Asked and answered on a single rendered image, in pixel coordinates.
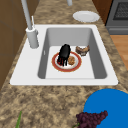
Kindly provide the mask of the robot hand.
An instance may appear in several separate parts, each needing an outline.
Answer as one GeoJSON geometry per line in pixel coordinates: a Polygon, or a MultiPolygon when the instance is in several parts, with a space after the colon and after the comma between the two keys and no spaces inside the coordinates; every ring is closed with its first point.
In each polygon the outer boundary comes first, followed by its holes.
{"type": "Polygon", "coordinates": [[[70,46],[68,44],[64,44],[60,49],[57,62],[62,66],[66,65],[70,52],[71,52],[70,46]]]}

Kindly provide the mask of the small brown round food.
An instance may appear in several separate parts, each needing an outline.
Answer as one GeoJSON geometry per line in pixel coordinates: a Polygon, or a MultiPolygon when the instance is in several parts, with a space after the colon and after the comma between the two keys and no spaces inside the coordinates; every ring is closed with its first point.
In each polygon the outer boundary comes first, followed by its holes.
{"type": "Polygon", "coordinates": [[[75,63],[75,58],[73,56],[69,56],[68,58],[68,64],[73,65],[75,63]]]}

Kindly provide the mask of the red rimmed white plate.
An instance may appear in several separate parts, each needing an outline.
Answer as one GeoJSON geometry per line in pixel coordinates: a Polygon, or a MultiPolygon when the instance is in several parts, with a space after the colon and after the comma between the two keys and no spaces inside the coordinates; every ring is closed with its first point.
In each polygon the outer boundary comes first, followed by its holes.
{"type": "Polygon", "coordinates": [[[61,65],[60,63],[57,62],[58,60],[58,56],[59,54],[56,53],[53,57],[52,57],[52,66],[57,69],[58,71],[61,72],[73,72],[77,69],[80,68],[81,63],[82,63],[82,59],[81,57],[76,54],[75,52],[70,52],[70,58],[73,60],[73,64],[67,64],[66,66],[61,65]]]}

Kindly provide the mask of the brown and white pastry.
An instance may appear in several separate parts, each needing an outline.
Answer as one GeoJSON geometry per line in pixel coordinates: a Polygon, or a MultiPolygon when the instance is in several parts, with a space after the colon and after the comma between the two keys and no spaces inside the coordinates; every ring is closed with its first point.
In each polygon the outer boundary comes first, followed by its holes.
{"type": "Polygon", "coordinates": [[[76,46],[76,49],[75,49],[75,51],[78,54],[80,54],[81,56],[86,56],[86,54],[89,50],[90,50],[89,45],[85,48],[80,48],[80,47],[76,46]]]}

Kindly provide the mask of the white sink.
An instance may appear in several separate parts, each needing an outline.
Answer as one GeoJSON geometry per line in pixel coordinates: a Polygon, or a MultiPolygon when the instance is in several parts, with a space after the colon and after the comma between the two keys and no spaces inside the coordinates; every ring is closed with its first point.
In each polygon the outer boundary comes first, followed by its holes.
{"type": "Polygon", "coordinates": [[[39,47],[26,41],[10,79],[11,85],[117,85],[118,79],[95,25],[36,25],[39,47]],[[51,63],[64,44],[72,51],[90,47],[81,66],[61,72],[51,63]]]}

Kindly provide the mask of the grey tap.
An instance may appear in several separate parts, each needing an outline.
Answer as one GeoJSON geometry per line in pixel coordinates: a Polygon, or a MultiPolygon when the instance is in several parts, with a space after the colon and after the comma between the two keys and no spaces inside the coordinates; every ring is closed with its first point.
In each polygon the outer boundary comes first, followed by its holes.
{"type": "Polygon", "coordinates": [[[30,16],[29,14],[29,9],[27,5],[27,0],[21,0],[26,23],[27,23],[27,28],[26,28],[26,34],[27,38],[29,41],[29,45],[32,49],[36,49],[39,47],[39,42],[38,42],[38,31],[35,28],[34,24],[34,17],[30,16]]]}

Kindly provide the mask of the grey cylindrical thing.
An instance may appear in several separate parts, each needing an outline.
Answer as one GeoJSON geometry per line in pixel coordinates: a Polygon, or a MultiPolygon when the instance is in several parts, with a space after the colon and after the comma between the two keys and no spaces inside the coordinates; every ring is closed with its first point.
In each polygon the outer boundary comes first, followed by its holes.
{"type": "Polygon", "coordinates": [[[66,0],[66,1],[67,1],[68,6],[72,6],[72,0],[66,0]]]}

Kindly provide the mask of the blue plate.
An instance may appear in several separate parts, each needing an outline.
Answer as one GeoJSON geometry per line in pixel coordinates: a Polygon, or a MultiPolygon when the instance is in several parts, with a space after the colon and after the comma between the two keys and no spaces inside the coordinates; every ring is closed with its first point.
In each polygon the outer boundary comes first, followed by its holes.
{"type": "Polygon", "coordinates": [[[108,116],[96,128],[128,128],[128,94],[116,89],[101,89],[89,96],[84,112],[100,113],[106,110],[108,116]]]}

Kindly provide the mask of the purple grape bunch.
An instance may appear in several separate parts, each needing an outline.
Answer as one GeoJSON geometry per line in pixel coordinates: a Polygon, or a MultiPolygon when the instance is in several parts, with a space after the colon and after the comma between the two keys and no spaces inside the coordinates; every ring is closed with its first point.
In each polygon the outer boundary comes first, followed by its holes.
{"type": "Polygon", "coordinates": [[[77,124],[73,128],[96,128],[107,116],[107,111],[101,113],[82,112],[76,115],[77,124]]]}

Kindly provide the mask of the green vegetable stalk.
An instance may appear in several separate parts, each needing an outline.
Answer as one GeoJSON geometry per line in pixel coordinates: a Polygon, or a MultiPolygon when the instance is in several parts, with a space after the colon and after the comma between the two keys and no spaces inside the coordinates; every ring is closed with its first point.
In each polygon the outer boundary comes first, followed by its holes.
{"type": "Polygon", "coordinates": [[[16,123],[15,128],[19,128],[19,127],[20,127],[21,114],[22,114],[22,111],[20,111],[20,114],[19,114],[19,116],[18,116],[18,119],[17,119],[17,123],[16,123]]]}

